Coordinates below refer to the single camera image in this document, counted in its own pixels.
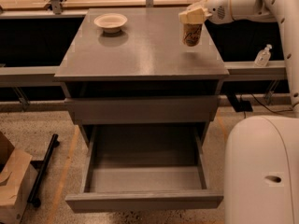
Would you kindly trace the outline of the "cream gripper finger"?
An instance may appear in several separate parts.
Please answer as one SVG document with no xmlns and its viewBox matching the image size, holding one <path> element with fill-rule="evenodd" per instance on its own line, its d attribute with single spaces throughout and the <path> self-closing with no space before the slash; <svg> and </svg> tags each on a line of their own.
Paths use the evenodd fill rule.
<svg viewBox="0 0 299 224">
<path fill-rule="evenodd" d="M 178 14 L 183 24 L 203 24 L 212 14 L 204 7 L 186 9 Z"/>
<path fill-rule="evenodd" d="M 197 9 L 197 8 L 201 8 L 201 9 L 207 9 L 207 2 L 209 0 L 199 0 L 193 4 L 190 4 L 189 6 L 187 6 L 188 10 L 193 10 L 193 9 Z"/>
</svg>

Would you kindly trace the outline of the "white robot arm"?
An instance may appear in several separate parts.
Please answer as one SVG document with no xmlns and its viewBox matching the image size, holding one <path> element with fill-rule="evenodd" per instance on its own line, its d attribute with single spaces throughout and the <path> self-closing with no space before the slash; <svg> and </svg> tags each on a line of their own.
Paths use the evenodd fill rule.
<svg viewBox="0 0 299 224">
<path fill-rule="evenodd" d="M 299 224 L 299 0 L 199 0 L 178 17 L 205 21 L 276 22 L 292 117 L 272 111 L 238 122 L 224 163 L 224 224 Z"/>
</svg>

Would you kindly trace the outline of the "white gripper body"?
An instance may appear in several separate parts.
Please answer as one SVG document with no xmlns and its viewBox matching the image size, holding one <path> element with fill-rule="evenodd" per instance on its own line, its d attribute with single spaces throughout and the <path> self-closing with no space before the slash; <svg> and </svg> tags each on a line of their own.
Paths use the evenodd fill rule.
<svg viewBox="0 0 299 224">
<path fill-rule="evenodd" d="M 231 12 L 231 0 L 206 0 L 208 20 L 214 24 L 225 24 L 234 21 Z"/>
</svg>

